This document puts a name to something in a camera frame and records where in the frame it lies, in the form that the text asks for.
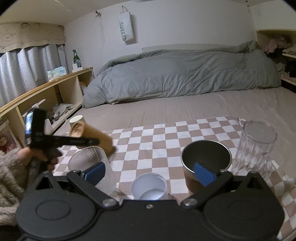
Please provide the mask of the person's left hand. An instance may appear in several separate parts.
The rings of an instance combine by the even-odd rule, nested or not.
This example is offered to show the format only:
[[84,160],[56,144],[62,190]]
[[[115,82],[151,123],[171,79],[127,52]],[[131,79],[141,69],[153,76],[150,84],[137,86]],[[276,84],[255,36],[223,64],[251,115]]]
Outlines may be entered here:
[[58,158],[62,156],[62,153],[58,151],[55,156],[53,156],[51,159],[48,159],[48,157],[43,153],[42,150],[26,147],[19,150],[17,152],[17,156],[24,166],[28,166],[33,158],[37,158],[43,162],[49,161],[49,164],[47,165],[47,170],[53,171],[55,169],[55,165],[58,164]]

